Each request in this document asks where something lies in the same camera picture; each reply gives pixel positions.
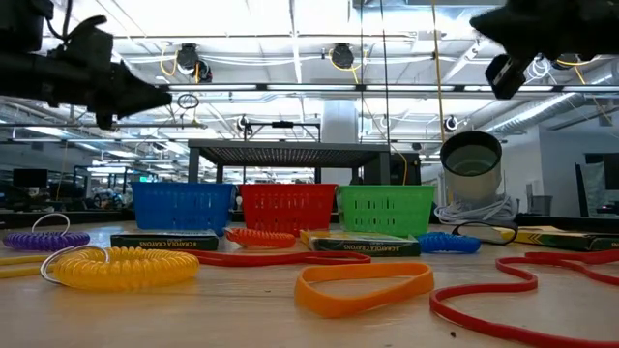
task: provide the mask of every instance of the blue coiled keychain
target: blue coiled keychain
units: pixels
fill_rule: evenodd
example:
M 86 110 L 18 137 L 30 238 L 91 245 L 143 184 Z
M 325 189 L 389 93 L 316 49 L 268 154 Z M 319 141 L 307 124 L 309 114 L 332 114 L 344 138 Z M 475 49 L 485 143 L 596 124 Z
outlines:
M 422 252 L 452 251 L 474 253 L 482 245 L 477 238 L 454 236 L 443 232 L 430 232 L 417 237 L 417 240 L 422 247 Z

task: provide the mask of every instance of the orange rubber band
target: orange rubber band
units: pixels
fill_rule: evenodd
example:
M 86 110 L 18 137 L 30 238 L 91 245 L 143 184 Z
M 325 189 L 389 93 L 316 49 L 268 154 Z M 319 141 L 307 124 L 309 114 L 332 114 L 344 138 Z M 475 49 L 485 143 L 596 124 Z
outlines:
M 412 276 L 401 284 L 361 296 L 333 296 L 315 290 L 309 282 Z M 434 288 L 432 268 L 423 263 L 401 262 L 340 266 L 314 266 L 301 271 L 294 290 L 295 302 L 326 318 L 340 318 L 380 305 L 407 300 Z
M 293 247 L 293 235 L 279 232 L 265 232 L 248 228 L 226 228 L 225 238 L 243 247 Z

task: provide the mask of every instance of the red plastic basket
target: red plastic basket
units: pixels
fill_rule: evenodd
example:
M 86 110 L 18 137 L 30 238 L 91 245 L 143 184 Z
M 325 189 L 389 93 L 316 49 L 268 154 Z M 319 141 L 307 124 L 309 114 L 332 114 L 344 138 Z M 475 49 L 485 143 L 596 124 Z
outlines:
M 247 228 L 290 233 L 329 228 L 334 192 L 331 184 L 242 185 Z

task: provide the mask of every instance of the white pillar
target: white pillar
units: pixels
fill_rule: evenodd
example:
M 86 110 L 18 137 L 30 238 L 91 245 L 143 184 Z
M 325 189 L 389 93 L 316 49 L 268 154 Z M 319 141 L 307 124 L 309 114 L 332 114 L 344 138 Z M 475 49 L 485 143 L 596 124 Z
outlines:
M 354 101 L 324 101 L 320 124 L 323 143 L 356 144 L 358 140 L 358 112 Z M 349 185 L 350 169 L 322 169 L 323 184 Z

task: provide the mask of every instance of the orange coiled keychain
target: orange coiled keychain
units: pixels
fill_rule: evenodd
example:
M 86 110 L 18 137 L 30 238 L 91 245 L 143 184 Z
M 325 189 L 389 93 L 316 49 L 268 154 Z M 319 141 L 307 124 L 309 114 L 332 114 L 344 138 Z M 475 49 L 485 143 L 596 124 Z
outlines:
M 226 228 L 225 238 L 243 247 L 293 247 L 293 235 L 280 232 L 265 232 L 248 228 Z
M 54 267 L 55 279 L 47 275 Z M 169 285 L 197 273 L 197 257 L 179 251 L 141 247 L 78 246 L 50 255 L 41 265 L 41 276 L 55 284 L 98 291 L 128 291 Z

